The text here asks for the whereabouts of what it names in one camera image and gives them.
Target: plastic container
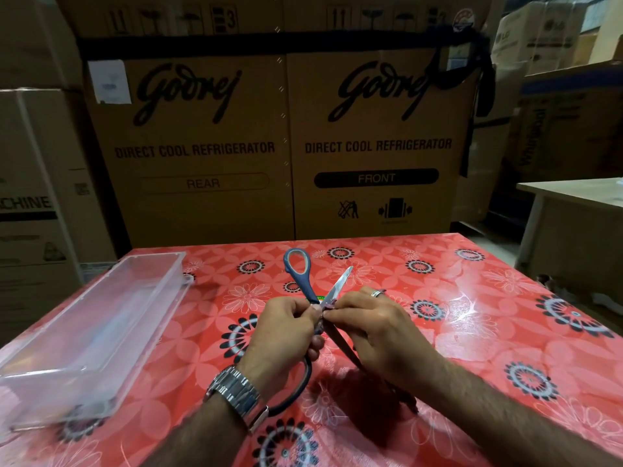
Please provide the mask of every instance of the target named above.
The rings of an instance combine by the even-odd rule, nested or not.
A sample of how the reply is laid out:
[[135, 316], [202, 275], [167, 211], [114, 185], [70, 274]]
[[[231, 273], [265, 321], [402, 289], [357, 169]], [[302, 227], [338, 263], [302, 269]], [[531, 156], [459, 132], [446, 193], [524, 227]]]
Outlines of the plastic container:
[[128, 256], [0, 366], [13, 430], [111, 416], [188, 290], [184, 252]]

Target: person's left hand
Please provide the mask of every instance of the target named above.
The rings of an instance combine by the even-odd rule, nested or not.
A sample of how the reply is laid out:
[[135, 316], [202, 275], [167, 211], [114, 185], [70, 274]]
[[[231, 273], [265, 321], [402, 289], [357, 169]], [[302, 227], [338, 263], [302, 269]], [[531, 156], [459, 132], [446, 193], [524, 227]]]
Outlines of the person's left hand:
[[238, 370], [261, 393], [264, 402], [284, 388], [288, 372], [307, 353], [317, 360], [324, 337], [314, 336], [320, 308], [306, 299], [281, 296], [266, 303]]

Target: watch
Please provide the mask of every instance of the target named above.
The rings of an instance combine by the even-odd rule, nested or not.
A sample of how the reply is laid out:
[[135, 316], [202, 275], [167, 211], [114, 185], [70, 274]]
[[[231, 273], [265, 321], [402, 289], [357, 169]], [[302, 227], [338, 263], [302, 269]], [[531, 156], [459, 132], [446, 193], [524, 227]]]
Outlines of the watch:
[[249, 434], [253, 434], [269, 415], [268, 406], [260, 403], [260, 392], [234, 365], [230, 365], [214, 377], [210, 386], [207, 387], [203, 401], [206, 402], [214, 392], [220, 393], [235, 409], [247, 425]]

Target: desk top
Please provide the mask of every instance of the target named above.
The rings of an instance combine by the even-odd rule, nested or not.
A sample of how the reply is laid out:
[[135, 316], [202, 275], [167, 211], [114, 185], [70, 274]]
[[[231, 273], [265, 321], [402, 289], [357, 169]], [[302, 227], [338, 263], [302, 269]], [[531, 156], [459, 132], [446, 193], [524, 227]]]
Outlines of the desk top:
[[[386, 288], [441, 354], [623, 456], [623, 339], [463, 236], [439, 234], [133, 251], [185, 251], [184, 271], [195, 282], [127, 399], [107, 420], [3, 433], [0, 464], [139, 465], [237, 359], [230, 342], [244, 352], [265, 302], [301, 296], [282, 260], [294, 246], [312, 256], [318, 294], [353, 265], [345, 290]], [[68, 303], [5, 346], [0, 360]], [[1, 413], [15, 403], [0, 393]], [[418, 404], [415, 416], [375, 395], [328, 341], [300, 399], [246, 440], [235, 465], [487, 465], [456, 425]]]
[[600, 208], [623, 208], [621, 178], [517, 184], [520, 190]]

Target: person's right hand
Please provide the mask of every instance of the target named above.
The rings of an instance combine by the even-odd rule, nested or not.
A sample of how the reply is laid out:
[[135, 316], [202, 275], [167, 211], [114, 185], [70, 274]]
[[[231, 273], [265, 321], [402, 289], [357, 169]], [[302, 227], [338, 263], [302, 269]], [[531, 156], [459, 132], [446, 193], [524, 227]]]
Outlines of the person's right hand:
[[446, 360], [399, 304], [385, 295], [373, 298], [373, 291], [348, 292], [323, 318], [346, 331], [367, 370], [417, 395]]

